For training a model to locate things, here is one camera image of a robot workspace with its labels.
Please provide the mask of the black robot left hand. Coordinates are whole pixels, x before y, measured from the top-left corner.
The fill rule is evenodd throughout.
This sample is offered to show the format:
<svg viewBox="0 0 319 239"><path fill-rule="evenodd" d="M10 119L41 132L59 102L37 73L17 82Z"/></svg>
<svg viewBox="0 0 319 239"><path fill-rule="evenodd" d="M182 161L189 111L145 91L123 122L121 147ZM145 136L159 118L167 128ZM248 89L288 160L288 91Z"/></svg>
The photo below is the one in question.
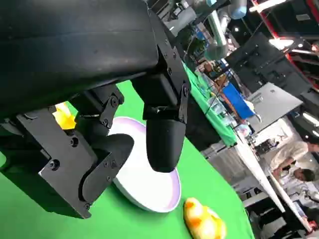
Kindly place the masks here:
<svg viewBox="0 0 319 239"><path fill-rule="evenodd" d="M172 172L190 82L171 37L143 0L1 1L1 173L46 211L89 218L134 146L109 134L125 80L144 102L152 169Z"/></svg>

